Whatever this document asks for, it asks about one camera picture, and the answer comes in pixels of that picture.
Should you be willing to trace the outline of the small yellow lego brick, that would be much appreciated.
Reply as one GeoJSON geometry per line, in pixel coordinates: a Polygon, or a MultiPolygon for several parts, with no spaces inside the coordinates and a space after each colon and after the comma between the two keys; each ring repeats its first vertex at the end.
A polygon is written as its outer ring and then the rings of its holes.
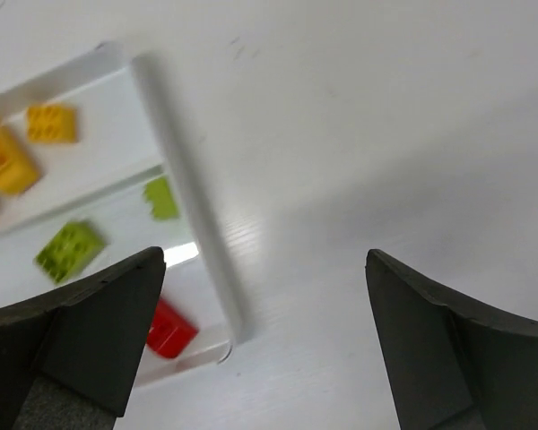
{"type": "Polygon", "coordinates": [[[78,142],[77,110],[65,103],[35,104],[26,109],[26,137],[37,143],[78,142]]]}

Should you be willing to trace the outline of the red lego piece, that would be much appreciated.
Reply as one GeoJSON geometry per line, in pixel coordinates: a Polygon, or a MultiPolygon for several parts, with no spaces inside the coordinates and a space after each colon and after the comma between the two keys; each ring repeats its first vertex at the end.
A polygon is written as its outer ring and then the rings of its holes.
{"type": "Polygon", "coordinates": [[[198,334],[198,329],[162,297],[159,299],[146,339],[151,351],[162,358],[173,359],[198,334]]]}

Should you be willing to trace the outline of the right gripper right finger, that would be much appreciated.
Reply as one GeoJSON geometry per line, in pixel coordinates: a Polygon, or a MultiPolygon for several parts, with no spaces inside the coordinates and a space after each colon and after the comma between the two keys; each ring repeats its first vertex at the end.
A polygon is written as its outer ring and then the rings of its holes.
{"type": "Polygon", "coordinates": [[[538,322],[371,249],[369,301],[402,429],[538,429],[538,322]]]}

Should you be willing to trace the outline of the yellow long lego brick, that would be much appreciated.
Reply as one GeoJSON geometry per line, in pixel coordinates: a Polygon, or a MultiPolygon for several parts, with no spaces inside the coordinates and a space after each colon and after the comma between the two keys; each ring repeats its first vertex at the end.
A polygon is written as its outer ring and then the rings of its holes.
{"type": "Polygon", "coordinates": [[[0,193],[23,194],[40,179],[38,165],[10,129],[0,123],[0,193]]]}

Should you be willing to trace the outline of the green yellow lego stack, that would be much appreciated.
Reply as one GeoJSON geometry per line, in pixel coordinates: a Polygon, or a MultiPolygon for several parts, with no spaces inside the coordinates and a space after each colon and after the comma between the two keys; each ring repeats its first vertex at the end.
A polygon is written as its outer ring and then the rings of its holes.
{"type": "Polygon", "coordinates": [[[35,256],[35,264],[59,286],[80,274],[106,247],[106,241],[87,220],[71,220],[35,256]]]}

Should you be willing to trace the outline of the small green lego brick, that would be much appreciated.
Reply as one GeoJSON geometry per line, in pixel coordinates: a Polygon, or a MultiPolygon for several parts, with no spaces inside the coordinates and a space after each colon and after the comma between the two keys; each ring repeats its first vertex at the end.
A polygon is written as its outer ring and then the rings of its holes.
{"type": "Polygon", "coordinates": [[[163,221],[179,218],[179,209],[165,176],[149,181],[144,186],[143,197],[151,205],[154,219],[163,221]]]}

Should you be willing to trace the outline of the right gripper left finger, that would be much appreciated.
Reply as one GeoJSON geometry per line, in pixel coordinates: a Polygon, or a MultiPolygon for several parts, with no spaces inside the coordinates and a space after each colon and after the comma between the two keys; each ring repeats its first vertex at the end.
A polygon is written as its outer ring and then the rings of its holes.
{"type": "Polygon", "coordinates": [[[125,414],[165,276],[148,247],[0,308],[0,429],[111,429],[125,414]]]}

